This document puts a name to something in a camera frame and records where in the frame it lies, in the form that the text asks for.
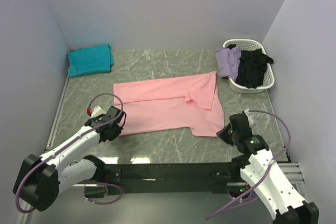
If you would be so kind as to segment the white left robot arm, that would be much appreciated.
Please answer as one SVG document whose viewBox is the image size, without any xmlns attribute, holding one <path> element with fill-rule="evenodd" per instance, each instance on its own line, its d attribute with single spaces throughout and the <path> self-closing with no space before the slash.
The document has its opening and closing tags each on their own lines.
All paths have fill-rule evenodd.
<svg viewBox="0 0 336 224">
<path fill-rule="evenodd" d="M 87 180 L 105 185 L 105 163 L 101 159 L 93 155 L 87 155 L 78 162 L 75 159 L 94 145 L 113 141 L 119 136 L 123 129 L 119 122 L 125 116 L 123 108 L 111 106 L 106 113 L 92 116 L 56 148 L 39 156 L 27 156 L 13 187 L 17 210 L 29 213 L 20 206 L 20 201 L 25 201 L 32 210 L 44 211 L 61 192 Z"/>
</svg>

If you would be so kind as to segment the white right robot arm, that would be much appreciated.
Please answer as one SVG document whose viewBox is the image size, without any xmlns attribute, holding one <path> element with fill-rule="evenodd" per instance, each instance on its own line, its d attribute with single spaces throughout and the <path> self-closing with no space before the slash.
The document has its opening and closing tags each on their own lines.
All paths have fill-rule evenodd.
<svg viewBox="0 0 336 224">
<path fill-rule="evenodd" d="M 241 153 L 232 159 L 230 175 L 235 181 L 246 182 L 249 189 L 216 211 L 215 216 L 235 209 L 235 202 L 254 192 L 269 211 L 273 223 L 318 223 L 317 205 L 297 192 L 266 141 L 252 133 L 246 112 L 231 115 L 229 123 L 217 135 L 225 143 L 235 145 Z"/>
</svg>

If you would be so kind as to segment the pink t shirt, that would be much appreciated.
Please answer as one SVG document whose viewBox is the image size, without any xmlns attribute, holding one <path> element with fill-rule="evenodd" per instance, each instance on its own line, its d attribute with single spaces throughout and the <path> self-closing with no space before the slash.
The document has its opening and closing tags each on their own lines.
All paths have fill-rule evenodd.
<svg viewBox="0 0 336 224">
<path fill-rule="evenodd" d="M 216 72 L 117 83 L 114 105 L 127 118 L 122 135 L 187 127 L 194 136 L 215 137 L 224 128 Z"/>
</svg>

